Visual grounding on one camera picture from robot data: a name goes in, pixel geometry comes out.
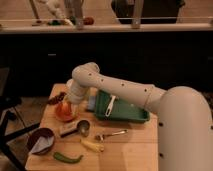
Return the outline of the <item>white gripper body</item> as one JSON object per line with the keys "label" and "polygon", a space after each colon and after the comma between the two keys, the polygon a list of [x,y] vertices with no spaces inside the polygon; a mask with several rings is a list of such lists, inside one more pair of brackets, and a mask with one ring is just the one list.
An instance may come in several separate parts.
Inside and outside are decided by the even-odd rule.
{"label": "white gripper body", "polygon": [[67,86],[67,96],[72,104],[78,105],[84,99],[88,88],[81,86],[73,79],[69,79],[66,83]]}

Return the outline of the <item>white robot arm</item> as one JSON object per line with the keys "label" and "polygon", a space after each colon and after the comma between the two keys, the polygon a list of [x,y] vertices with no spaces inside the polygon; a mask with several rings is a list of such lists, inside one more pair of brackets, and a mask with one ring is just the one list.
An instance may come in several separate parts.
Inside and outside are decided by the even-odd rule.
{"label": "white robot arm", "polygon": [[78,105],[90,87],[158,117],[159,171],[213,171],[213,117],[205,97],[187,86],[167,90],[104,76],[94,62],[72,70],[68,98]]}

